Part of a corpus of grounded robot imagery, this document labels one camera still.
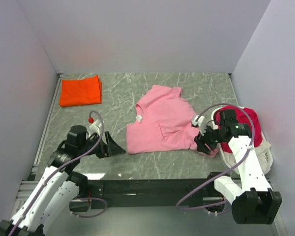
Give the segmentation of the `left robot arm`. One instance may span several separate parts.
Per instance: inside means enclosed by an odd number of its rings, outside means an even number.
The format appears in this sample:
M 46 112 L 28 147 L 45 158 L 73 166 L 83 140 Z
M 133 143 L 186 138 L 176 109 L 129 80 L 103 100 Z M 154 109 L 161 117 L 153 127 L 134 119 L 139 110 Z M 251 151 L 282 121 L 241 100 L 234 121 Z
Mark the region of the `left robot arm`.
M 88 177 L 75 172 L 84 156 L 98 158 L 125 154 L 102 126 L 92 124 L 92 133 L 82 125 L 70 128 L 49 159 L 47 167 L 23 206 L 7 220 L 0 222 L 0 236 L 44 236 L 57 215 L 70 202 L 80 202 L 79 211 L 88 210 L 92 201 L 104 199 L 93 197 L 95 191 L 89 186 Z

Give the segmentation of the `pink t-shirt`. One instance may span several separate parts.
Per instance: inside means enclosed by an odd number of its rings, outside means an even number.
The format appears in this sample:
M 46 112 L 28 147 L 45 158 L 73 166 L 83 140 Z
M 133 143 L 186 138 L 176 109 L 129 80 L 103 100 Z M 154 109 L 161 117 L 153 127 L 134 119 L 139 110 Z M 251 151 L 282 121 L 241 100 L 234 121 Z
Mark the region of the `pink t-shirt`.
M 153 85 L 137 102 L 136 120 L 126 129 L 129 154 L 196 150 L 199 130 L 191 124 L 196 113 L 181 94 L 180 87 Z

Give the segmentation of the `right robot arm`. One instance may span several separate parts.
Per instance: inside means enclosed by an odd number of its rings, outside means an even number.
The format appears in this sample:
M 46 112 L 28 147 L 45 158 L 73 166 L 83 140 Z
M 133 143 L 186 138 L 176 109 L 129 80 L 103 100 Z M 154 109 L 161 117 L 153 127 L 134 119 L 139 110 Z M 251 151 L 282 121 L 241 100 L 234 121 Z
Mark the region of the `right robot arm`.
M 272 224 L 281 206 L 282 197 L 273 191 L 259 164 L 252 136 L 252 126 L 239 123 L 233 109 L 219 111 L 217 127 L 205 124 L 196 115 L 191 124 L 199 128 L 194 138 L 197 150 L 205 154 L 220 143 L 227 143 L 235 157 L 241 186 L 226 174 L 218 174 L 214 188 L 231 204 L 232 216 L 238 224 Z

